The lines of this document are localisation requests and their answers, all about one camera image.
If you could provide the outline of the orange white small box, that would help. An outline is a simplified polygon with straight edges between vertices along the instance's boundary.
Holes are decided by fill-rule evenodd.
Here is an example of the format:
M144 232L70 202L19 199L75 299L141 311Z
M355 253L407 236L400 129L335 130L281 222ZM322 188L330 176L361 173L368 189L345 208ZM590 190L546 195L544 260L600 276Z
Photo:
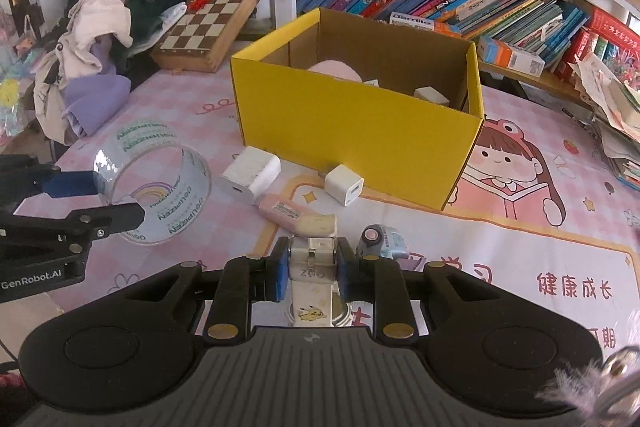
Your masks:
M544 60L537 54L511 46L500 40L482 36L477 43L480 61L513 72L539 78L544 72Z

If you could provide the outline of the white soap block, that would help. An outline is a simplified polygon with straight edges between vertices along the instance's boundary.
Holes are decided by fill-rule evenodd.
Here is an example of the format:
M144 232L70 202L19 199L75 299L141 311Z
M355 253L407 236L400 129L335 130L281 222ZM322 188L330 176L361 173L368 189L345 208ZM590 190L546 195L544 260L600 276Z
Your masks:
M446 106L446 108L448 108L450 104L449 99L432 86L416 88L416 90L413 91L413 97L438 104L439 106Z

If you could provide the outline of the large white charger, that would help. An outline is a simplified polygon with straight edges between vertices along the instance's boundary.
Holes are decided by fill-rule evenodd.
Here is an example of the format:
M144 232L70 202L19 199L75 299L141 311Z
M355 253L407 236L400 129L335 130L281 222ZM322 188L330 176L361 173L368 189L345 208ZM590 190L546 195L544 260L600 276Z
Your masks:
M250 204L264 195L281 173L277 155L247 146L224 169L218 184L221 189Z

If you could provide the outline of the small white charger cube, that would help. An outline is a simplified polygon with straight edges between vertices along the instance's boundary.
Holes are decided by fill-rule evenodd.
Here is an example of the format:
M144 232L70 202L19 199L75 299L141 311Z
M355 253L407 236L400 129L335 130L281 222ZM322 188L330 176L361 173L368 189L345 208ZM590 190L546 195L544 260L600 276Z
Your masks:
M343 206L352 204L363 189L363 178L345 165L338 165L324 177L324 191Z

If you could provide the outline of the white orange usmile box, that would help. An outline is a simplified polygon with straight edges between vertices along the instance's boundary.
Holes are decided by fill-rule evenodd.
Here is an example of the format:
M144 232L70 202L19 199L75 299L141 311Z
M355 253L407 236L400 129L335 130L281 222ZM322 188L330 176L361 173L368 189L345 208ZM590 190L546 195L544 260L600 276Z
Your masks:
M423 30L428 32L435 32L442 35L451 37L460 37L460 30L447 23L428 20L421 17L409 16L408 14L402 14L398 12L392 12L388 19L389 24L408 26L408 28L416 28L417 30Z

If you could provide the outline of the wooden chess board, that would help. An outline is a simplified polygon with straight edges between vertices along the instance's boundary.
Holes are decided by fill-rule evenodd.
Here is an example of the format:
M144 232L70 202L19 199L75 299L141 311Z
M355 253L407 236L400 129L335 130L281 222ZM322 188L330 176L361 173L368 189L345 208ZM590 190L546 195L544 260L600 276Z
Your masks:
M219 69L260 0L206 0L191 8L154 46L164 70L213 73Z

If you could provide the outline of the yellow cardboard box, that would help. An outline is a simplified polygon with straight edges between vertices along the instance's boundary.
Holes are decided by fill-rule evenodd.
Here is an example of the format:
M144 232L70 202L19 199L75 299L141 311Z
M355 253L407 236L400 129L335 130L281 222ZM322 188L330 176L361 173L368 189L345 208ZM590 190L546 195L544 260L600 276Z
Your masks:
M307 69L342 61L361 83ZM474 43L315 9L233 54L245 144L320 173L345 165L366 186L441 210L482 129ZM413 97L432 86L448 108Z

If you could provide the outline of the pink eraser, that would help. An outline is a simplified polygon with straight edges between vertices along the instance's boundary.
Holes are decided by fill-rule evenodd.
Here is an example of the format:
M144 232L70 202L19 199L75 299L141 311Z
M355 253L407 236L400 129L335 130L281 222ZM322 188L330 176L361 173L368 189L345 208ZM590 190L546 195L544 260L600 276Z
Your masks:
M335 215L322 215L308 207L267 193L257 205L258 214L285 231L303 237L337 236Z

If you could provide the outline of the pink plush pig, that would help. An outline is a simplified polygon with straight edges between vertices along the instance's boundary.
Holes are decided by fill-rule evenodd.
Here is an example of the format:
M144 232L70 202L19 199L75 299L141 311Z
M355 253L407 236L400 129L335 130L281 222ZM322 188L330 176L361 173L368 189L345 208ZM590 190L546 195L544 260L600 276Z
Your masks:
M349 80L350 82L361 83L361 76L348 64L337 60L323 60L310 68L308 72L328 75L337 80Z

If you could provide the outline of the clear tape roll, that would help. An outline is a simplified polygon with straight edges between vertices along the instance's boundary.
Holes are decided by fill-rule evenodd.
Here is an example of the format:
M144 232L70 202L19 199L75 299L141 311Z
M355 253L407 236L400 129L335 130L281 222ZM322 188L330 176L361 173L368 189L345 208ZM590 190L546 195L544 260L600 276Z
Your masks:
M143 246L165 243L189 228L213 185L206 159L167 124L149 118L109 135L93 158L93 171L104 204L142 207L142 222L124 236Z

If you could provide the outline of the stack of papers and books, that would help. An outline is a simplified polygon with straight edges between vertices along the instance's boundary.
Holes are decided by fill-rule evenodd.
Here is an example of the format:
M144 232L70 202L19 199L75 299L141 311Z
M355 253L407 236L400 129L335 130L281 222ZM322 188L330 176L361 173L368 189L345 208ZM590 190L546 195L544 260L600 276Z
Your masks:
M573 66L575 88L592 109L591 125L614 176L639 190L639 91L593 52Z

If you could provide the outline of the grey toy car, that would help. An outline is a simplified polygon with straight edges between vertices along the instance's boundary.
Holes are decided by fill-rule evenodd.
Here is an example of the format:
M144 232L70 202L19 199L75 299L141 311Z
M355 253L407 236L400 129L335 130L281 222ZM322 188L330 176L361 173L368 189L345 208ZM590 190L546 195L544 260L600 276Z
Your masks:
M409 257L409 248L397 229L386 225L367 225L360 235L356 255L406 259Z

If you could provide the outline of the pile of clothes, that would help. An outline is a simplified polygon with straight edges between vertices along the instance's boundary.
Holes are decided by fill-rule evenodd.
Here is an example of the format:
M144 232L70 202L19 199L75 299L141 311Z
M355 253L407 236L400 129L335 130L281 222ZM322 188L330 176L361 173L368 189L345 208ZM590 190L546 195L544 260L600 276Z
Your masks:
M44 135L63 146L94 135L129 97L130 60L185 13L186 0L68 0L34 69Z

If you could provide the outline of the pink checkered table mat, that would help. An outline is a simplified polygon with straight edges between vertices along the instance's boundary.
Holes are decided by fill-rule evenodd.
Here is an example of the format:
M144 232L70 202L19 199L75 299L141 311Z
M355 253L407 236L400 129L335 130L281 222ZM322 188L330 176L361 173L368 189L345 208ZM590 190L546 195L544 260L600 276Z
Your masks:
M337 204L312 170L284 164L273 191L322 214L356 243L367 225L382 223L405 238L410 262L435 260L479 277L584 325L605 351L639 338L639 196L615 180L597 157L590 135L562 114L492 89L485 90L492 118L518 123L544 152L566 209L559 227L542 228L500 216L490 203L450 206L443 212L364 191L352 205ZM160 72L130 96L99 135L75 144L61 158L65 170L92 164L102 141L140 118L157 118L198 150L214 174L241 151L228 68L214 74ZM140 246L121 236L96 242L85 281L54 291L64 311L118 291L183 260L208 269L229 259L265 255L278 229L256 208L213 187L205 210L171 241Z

